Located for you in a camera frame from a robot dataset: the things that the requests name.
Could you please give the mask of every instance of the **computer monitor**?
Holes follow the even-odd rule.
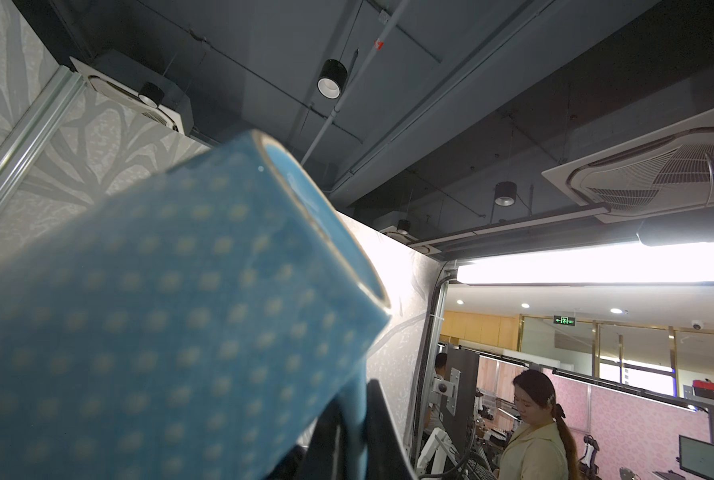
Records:
[[[452,397],[442,397],[440,418],[442,426],[451,438],[453,446],[463,455],[469,438],[467,428],[474,422],[475,392],[477,390],[477,370],[480,355],[467,349],[448,348],[448,363],[445,366],[445,379],[458,382],[455,401]]]
[[[714,480],[714,445],[680,436],[680,470]]]

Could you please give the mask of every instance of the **monitor screen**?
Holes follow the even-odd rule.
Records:
[[[714,480],[714,445],[680,436],[680,470]]]

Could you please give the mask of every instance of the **white ceiling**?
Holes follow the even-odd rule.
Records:
[[[524,309],[525,302],[530,308]],[[567,315],[645,325],[714,330],[714,286],[467,286],[450,285],[447,310],[511,316]],[[611,308],[627,313],[616,315]]]

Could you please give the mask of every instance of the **red toolbox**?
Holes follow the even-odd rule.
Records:
[[[703,380],[694,380],[694,395],[703,398],[712,398],[714,400],[714,383],[709,379],[706,380],[706,382]]]

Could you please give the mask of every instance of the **white pipe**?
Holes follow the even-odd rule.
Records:
[[[388,35],[391,30],[397,25],[397,21],[400,20],[400,15],[402,12],[405,10],[405,7],[408,6],[410,3],[410,0],[402,0],[400,2],[400,5],[397,7],[395,10],[394,14],[391,15],[389,18],[389,21],[384,25],[384,29],[381,31],[381,34],[379,37],[373,42],[373,48],[370,49],[370,52],[368,53],[368,56],[365,58],[365,61],[359,66],[359,70],[357,73],[355,73],[354,77],[349,80],[349,83],[347,84],[346,88],[344,89],[344,93],[341,94],[341,98],[339,98],[339,101],[335,104],[333,107],[333,110],[330,112],[330,116],[328,117],[327,120],[325,120],[325,123],[323,124],[323,127],[319,130],[317,133],[317,136],[314,137],[314,141],[312,142],[311,145],[309,145],[309,149],[306,150],[306,154],[304,155],[304,158],[301,159],[301,165],[304,165],[306,163],[306,160],[309,159],[309,156],[312,154],[314,151],[314,148],[317,146],[319,141],[323,138],[323,135],[325,134],[325,130],[330,127],[330,125],[333,123],[333,120],[335,120],[336,115],[339,114],[341,111],[341,107],[344,104],[344,100],[349,96],[349,92],[351,92],[357,82],[360,80],[360,77],[362,77],[362,73],[365,71],[365,69],[368,67],[368,65],[371,63],[373,60],[373,57],[375,54],[381,50],[381,47],[384,46],[384,40],[386,39],[386,35]]]

